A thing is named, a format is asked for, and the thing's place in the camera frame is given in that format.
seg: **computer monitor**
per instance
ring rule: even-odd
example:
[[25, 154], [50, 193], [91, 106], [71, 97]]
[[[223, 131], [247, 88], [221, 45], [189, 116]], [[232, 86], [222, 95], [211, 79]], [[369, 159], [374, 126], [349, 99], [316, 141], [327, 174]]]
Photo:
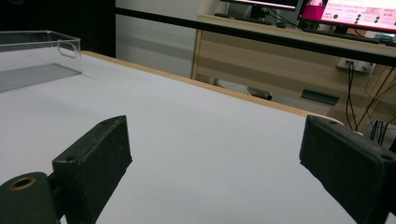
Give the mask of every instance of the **computer monitor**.
[[257, 20], [262, 13], [262, 7], [279, 8], [294, 11], [299, 0], [220, 0], [222, 2], [252, 6], [250, 18]]
[[304, 0], [299, 21], [336, 26], [336, 33], [348, 28], [396, 34], [394, 0]]

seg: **black bar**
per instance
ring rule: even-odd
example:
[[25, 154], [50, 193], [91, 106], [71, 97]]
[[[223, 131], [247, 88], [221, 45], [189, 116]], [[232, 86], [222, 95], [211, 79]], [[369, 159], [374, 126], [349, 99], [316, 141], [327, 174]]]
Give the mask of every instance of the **black bar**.
[[356, 60], [361, 60], [370, 63], [379, 63], [388, 66], [396, 65], [396, 59], [393, 57], [369, 53], [363, 50], [343, 49], [334, 46], [326, 46], [322, 44], [311, 43], [308, 41], [287, 38], [284, 36], [268, 35], [268, 34], [247, 31], [247, 30], [242, 30], [242, 29], [237, 29], [222, 25], [210, 24], [207, 22], [185, 20], [185, 19], [169, 17], [154, 13], [120, 8], [120, 7], [110, 7], [100, 3], [97, 3], [97, 6], [107, 8], [107, 10], [111, 10], [115, 14], [121, 16], [133, 17], [148, 21], [157, 21], [157, 22], [172, 24], [176, 26], [196, 29], [196, 30], [213, 32], [222, 35], [232, 35], [232, 36], [242, 37], [245, 39], [251, 39], [251, 40], [266, 42], [270, 44], [286, 46], [294, 49], [304, 49], [304, 50], [329, 54], [338, 57], [353, 58]]

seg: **wooden desk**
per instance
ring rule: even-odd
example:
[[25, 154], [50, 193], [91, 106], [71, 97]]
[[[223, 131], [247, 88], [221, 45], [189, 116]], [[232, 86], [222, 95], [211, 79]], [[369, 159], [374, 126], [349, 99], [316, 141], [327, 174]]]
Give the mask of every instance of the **wooden desk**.
[[[322, 46], [334, 46], [340, 49], [364, 50], [379, 56], [387, 56], [396, 62], [396, 49], [386, 46], [339, 39], [330, 36], [314, 35], [294, 29], [279, 29], [275, 26], [260, 25], [245, 21], [234, 21], [214, 16], [200, 16], [199, 21], [232, 26], [239, 29], [264, 33], [283, 38], [293, 38], [300, 42], [312, 42]], [[347, 123], [345, 115], [347, 103], [346, 69], [338, 68], [338, 56], [318, 53], [291, 47], [283, 47], [264, 42], [243, 39], [234, 36], [214, 34], [199, 31], [195, 50], [192, 78], [207, 83], [213, 83], [214, 78], [220, 78], [270, 91], [305, 103], [329, 108], [327, 116]], [[367, 96], [366, 83], [377, 84], [370, 92], [382, 92], [390, 83], [395, 82], [396, 71], [389, 73], [390, 67], [378, 64], [373, 75], [355, 72], [351, 98], [354, 103], [356, 118], [360, 128], [364, 126], [368, 115], [372, 119], [389, 121], [396, 117], [396, 106], [381, 103], [366, 113], [366, 107], [372, 98]], [[321, 91], [339, 97], [336, 105], [301, 98], [304, 89]]]
[[82, 75], [0, 94], [1, 183], [49, 174], [123, 114], [134, 162], [98, 223], [354, 223], [300, 164], [307, 112], [94, 53], [82, 61]]

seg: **transparent tray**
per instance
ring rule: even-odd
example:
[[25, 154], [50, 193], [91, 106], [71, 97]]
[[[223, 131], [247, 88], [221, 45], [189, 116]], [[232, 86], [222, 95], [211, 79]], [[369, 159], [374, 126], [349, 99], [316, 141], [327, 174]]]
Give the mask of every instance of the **transparent tray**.
[[0, 92], [81, 74], [79, 42], [52, 31], [0, 32]]

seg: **computer mouse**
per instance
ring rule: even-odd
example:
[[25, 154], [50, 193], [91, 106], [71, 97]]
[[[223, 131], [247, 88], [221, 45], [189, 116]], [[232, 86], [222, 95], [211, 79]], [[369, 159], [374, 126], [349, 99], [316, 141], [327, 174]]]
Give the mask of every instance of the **computer mouse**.
[[286, 28], [286, 24], [285, 24], [285, 22], [280, 21], [280, 22], [276, 23], [276, 27], [285, 29]]

